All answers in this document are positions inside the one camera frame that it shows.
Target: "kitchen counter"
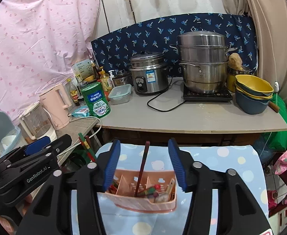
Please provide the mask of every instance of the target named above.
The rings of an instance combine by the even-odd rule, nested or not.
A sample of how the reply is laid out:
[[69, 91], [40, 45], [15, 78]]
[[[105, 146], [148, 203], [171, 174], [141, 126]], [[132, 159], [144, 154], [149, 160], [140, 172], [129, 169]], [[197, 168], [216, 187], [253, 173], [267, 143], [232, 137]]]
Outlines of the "kitchen counter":
[[[74, 111], [75, 109], [77, 109], [77, 107], [74, 107], [72, 110], [70, 110], [69, 112], [71, 113], [72, 111]], [[86, 136], [87, 133], [92, 130], [92, 128], [99, 123], [98, 120], [96, 119], [91, 119], [91, 118], [86, 118], [86, 119], [80, 119], [77, 121], [73, 121], [70, 122], [67, 126], [65, 126], [64, 128], [58, 130], [56, 133], [58, 135], [58, 137], [61, 137], [64, 134], [69, 134], [72, 137], [72, 145], [77, 144], [78, 143], [78, 133], [81, 132], [83, 134], [83, 136]], [[95, 135], [95, 139], [98, 142], [99, 146], [101, 147], [101, 144], [98, 140], [98, 138]], [[72, 153], [74, 149], [66, 152], [66, 150], [64, 151], [64, 154], [61, 153], [60, 155], [58, 155], [58, 164], [61, 166], [63, 164], [63, 162], [66, 160], [67, 157], [69, 157], [69, 155]]]
[[[183, 79], [173, 78], [173, 86], [150, 105], [168, 110], [182, 99]], [[120, 130], [225, 134], [225, 133], [260, 133], [287, 131], [287, 124], [280, 114], [270, 107], [257, 115], [243, 112], [233, 101], [228, 103], [186, 102], [170, 112], [159, 112], [147, 106], [153, 96], [139, 96], [132, 92], [128, 103], [110, 105], [111, 112], [102, 118], [102, 127]]]

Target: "yellow bowl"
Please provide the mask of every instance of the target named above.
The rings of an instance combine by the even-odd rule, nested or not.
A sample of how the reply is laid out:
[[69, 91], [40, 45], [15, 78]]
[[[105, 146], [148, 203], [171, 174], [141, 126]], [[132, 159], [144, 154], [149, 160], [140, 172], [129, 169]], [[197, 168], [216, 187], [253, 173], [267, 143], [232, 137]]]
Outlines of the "yellow bowl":
[[261, 93], [271, 93], [274, 91], [269, 82], [253, 75], [236, 75], [236, 80], [251, 90]]
[[251, 95], [250, 93], [247, 93], [246, 91], [242, 90], [236, 83], [235, 83], [235, 87], [236, 87], [237, 91], [239, 91], [240, 93], [245, 94], [245, 95], [247, 95], [248, 97], [250, 97], [250, 98], [252, 98], [252, 99], [256, 99], [256, 100], [269, 100], [269, 99], [272, 99], [272, 96], [273, 96], [273, 95], [264, 96], [264, 97], [261, 97], [261, 96], [253, 96], [253, 95]]

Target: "bottle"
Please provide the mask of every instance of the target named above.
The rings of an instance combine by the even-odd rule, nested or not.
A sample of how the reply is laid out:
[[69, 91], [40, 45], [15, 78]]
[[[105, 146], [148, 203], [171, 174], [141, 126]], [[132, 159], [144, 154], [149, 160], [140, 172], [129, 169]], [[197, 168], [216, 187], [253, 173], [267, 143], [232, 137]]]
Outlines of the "bottle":
[[110, 80], [110, 76], [107, 73], [105, 73], [105, 70], [103, 69], [103, 67], [100, 67], [100, 69], [101, 69], [100, 80], [101, 80], [103, 90], [110, 93], [111, 90], [113, 89], [113, 85], [112, 85], [112, 82]]
[[79, 94], [81, 96], [81, 90], [87, 85], [87, 83], [83, 80], [81, 82], [78, 83], [78, 91], [79, 91]]
[[72, 96], [72, 100], [76, 106], [79, 106], [77, 88], [74, 86], [71, 79], [67, 79], [67, 82], [69, 82], [69, 91]]
[[100, 81], [99, 72], [97, 71], [97, 67], [95, 66], [95, 63], [94, 63], [93, 60], [91, 60], [91, 66], [92, 66], [92, 69], [93, 69], [93, 76], [94, 76], [94, 78], [95, 78], [98, 82], [101, 82], [101, 81]]
[[113, 78], [115, 77], [115, 75], [113, 74], [113, 71], [114, 70], [110, 70], [109, 74], [110, 74], [110, 80], [111, 80], [112, 86], [115, 87], [114, 82], [113, 82]]

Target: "blue polka dot cloth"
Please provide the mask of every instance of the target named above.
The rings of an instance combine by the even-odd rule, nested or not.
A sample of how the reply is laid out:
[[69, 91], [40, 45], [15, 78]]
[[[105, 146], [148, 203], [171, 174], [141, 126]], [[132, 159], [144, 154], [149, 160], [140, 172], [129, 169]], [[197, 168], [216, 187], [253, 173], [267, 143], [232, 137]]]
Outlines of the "blue polka dot cloth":
[[[97, 152], [106, 152], [112, 143]], [[268, 199], [265, 178], [257, 152], [251, 146], [180, 147], [210, 169], [225, 172], [235, 169], [246, 183], [268, 217]], [[139, 170], [144, 146], [121, 144], [117, 169]], [[145, 171], [173, 170], [167, 147], [150, 146]], [[177, 208], [171, 213], [146, 214], [125, 210], [114, 205], [104, 194], [98, 194], [99, 206], [107, 235], [181, 235], [186, 223], [192, 193], [184, 193], [176, 185]], [[77, 218], [77, 191], [71, 195], [73, 235], [79, 234]], [[218, 220], [218, 192], [213, 190], [210, 235], [215, 235]]]

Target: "pink utensil holder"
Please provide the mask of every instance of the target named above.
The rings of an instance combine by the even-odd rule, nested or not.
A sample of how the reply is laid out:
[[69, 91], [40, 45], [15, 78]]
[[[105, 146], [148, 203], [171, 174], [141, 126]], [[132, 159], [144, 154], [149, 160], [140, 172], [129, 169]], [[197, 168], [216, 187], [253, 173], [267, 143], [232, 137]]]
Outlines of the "pink utensil holder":
[[[105, 192], [104, 195], [109, 198], [116, 206], [131, 211], [142, 213], [168, 213], [176, 209], [176, 186], [170, 193], [171, 200], [169, 202], [154, 203], [154, 198], [138, 198], [134, 197], [139, 171], [117, 169], [115, 171], [115, 179], [119, 182], [116, 194]], [[175, 179], [174, 171], [144, 171], [139, 191], [145, 190], [154, 184], [160, 184], [161, 192], [165, 192], [170, 180]]]

